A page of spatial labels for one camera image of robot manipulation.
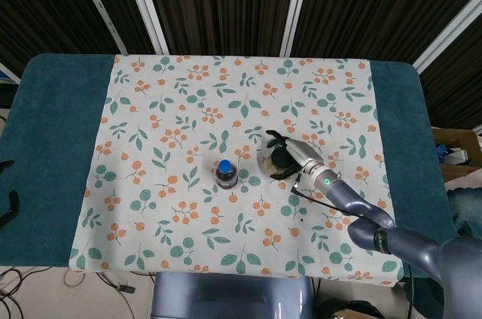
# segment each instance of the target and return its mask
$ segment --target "blue bottle cap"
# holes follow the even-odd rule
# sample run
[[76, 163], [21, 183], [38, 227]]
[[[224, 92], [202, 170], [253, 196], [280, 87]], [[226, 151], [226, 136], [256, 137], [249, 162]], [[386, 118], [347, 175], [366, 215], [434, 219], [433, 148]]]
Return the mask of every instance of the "blue bottle cap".
[[228, 174], [232, 169], [233, 169], [233, 165], [231, 165], [231, 162], [227, 159], [223, 159], [219, 163], [219, 171], [222, 174]]

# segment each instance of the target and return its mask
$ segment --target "floral tablecloth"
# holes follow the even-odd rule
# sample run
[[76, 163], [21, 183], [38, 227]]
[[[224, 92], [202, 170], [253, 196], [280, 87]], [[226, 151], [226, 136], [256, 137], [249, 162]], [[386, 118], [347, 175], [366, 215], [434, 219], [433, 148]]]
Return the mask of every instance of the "floral tablecloth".
[[[266, 129], [308, 142], [393, 216], [369, 61], [116, 56], [70, 267], [393, 285], [401, 261], [356, 247], [353, 217], [268, 177]], [[221, 159], [239, 169], [232, 190], [215, 184]]]

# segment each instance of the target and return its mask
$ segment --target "plastic bottle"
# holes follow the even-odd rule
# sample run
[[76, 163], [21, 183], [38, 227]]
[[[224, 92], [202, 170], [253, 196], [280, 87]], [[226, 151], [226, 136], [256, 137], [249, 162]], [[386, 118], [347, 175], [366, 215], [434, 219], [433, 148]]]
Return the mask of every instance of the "plastic bottle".
[[215, 171], [216, 182], [221, 189], [231, 189], [238, 183], [238, 170], [228, 159], [219, 162]]

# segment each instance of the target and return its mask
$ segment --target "white metal frame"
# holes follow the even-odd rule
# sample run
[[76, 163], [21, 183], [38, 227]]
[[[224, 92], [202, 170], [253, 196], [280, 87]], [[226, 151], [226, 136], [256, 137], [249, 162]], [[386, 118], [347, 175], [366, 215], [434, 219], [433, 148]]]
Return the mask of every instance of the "white metal frame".
[[120, 53], [122, 54], [127, 54], [127, 49], [124, 43], [122, 42], [121, 37], [119, 36], [119, 33], [117, 33], [117, 30], [112, 23], [112, 20], [110, 16], [107, 13], [107, 10], [104, 8], [104, 4], [102, 3], [101, 0], [92, 0], [92, 2], [95, 4], [97, 10], [99, 11], [102, 19], [104, 20], [105, 25], [108, 28], [108, 31], [111, 33], [117, 48], [119, 48]]
[[301, 5], [303, 0], [291, 0], [289, 3], [288, 15], [286, 16], [285, 33], [281, 43], [280, 57], [289, 57], [293, 47], [294, 34], [298, 25]]
[[8, 78], [10, 78], [16, 84], [20, 84], [20, 79], [18, 78], [18, 76], [14, 74], [10, 69], [2, 65], [1, 62], [0, 62], [0, 71], [5, 73], [8, 76]]
[[416, 71], [422, 73], [481, 13], [482, 0], [470, 0], [415, 61]]
[[169, 49], [167, 48], [154, 2], [152, 0], [136, 0], [136, 3], [141, 12], [142, 20], [144, 20], [145, 28], [148, 30], [155, 53], [168, 55]]

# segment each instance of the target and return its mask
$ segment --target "robotic hand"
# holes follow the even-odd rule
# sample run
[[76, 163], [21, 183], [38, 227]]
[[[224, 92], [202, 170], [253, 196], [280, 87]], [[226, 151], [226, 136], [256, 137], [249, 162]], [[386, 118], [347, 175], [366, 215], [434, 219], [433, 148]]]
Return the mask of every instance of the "robotic hand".
[[[302, 172], [311, 177], [337, 208], [359, 217], [348, 226], [353, 243], [360, 248], [393, 254], [418, 267], [444, 288], [444, 319], [478, 317], [482, 313], [482, 241], [454, 238], [442, 245], [411, 229], [396, 227], [394, 220], [381, 208], [364, 200], [329, 167], [307, 143], [267, 131], [292, 157], [294, 163], [286, 175]], [[286, 175], [272, 175], [282, 179]], [[297, 183], [292, 191], [297, 192]]]

